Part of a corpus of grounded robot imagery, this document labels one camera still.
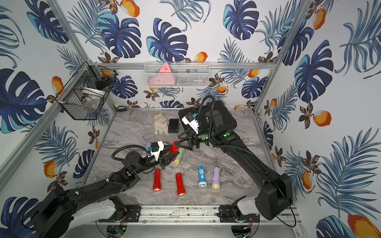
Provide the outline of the light green flashlight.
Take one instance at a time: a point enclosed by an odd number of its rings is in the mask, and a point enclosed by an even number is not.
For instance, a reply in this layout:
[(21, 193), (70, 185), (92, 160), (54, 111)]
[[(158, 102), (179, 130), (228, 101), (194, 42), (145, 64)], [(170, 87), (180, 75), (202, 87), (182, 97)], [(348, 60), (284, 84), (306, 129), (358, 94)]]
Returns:
[(181, 163), (182, 158), (183, 158), (184, 152), (185, 152), (185, 149), (180, 148), (178, 151), (178, 155), (176, 156), (176, 158), (173, 160), (172, 163), (175, 165), (179, 165)]

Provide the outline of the red flashlight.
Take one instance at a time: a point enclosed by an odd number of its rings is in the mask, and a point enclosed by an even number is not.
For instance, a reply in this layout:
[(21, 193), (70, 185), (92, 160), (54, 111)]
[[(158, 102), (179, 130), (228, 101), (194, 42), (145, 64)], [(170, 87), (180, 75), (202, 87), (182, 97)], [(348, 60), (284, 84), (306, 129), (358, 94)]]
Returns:
[(176, 174), (176, 183), (177, 183), (177, 194), (178, 196), (184, 196), (186, 194), (186, 190), (184, 188), (182, 174)]
[(161, 169), (156, 169), (154, 173), (153, 191), (161, 190)]
[(172, 146), (171, 146), (171, 150), (170, 150), (170, 154), (174, 154), (174, 153), (177, 153), (179, 151), (179, 147), (176, 145), (178, 143), (178, 141), (174, 141)]

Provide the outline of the purple flashlight yellow rim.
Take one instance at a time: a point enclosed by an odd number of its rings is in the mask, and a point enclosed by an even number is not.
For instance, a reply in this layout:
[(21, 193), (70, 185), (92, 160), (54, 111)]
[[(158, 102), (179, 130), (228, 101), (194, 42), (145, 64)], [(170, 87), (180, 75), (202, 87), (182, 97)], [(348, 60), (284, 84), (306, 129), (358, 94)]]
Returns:
[(151, 147), (151, 143), (147, 143), (145, 147), (146, 147), (146, 152), (145, 152), (145, 155), (147, 155), (147, 150), (148, 150), (148, 148), (150, 148), (150, 147)]

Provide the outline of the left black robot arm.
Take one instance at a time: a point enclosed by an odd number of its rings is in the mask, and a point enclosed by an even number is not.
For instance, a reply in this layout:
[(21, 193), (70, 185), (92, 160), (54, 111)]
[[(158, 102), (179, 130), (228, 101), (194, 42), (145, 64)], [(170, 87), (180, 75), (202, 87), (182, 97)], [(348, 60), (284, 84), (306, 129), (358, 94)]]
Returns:
[(171, 164), (178, 153), (155, 157), (141, 157), (132, 151), (122, 160), (123, 168), (107, 179), (80, 188), (53, 189), (37, 205), (31, 217), (33, 228), (40, 238), (59, 238), (71, 228), (97, 220), (123, 221), (126, 205), (116, 194), (126, 191), (140, 181), (139, 173)]

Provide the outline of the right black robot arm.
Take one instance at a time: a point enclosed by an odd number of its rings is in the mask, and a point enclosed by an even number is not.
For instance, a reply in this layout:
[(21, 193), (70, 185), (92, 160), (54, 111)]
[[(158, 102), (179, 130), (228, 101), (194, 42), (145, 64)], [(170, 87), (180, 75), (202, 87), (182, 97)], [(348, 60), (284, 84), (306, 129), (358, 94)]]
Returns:
[(287, 174), (280, 175), (251, 152), (233, 131), (206, 130), (199, 133), (188, 129), (178, 135), (178, 147), (193, 150), (201, 143), (209, 143), (232, 157), (252, 178), (260, 193), (254, 198), (258, 212), (267, 220), (273, 220), (293, 203), (292, 180)]

